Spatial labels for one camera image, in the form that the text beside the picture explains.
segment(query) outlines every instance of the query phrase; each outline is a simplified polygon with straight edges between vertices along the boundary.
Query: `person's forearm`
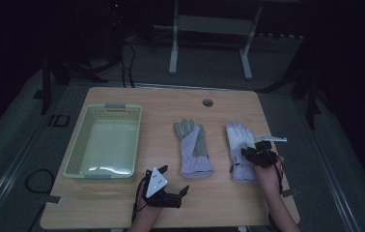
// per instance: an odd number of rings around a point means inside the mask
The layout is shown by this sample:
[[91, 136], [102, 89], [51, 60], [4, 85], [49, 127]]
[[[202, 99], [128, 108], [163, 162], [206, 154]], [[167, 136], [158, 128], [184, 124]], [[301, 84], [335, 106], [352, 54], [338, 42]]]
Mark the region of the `person's forearm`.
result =
[[283, 232], [300, 231], [281, 195], [277, 193], [267, 193], [265, 194], [265, 197], [267, 199], [267, 207], [269, 208], [270, 216], [280, 230]]

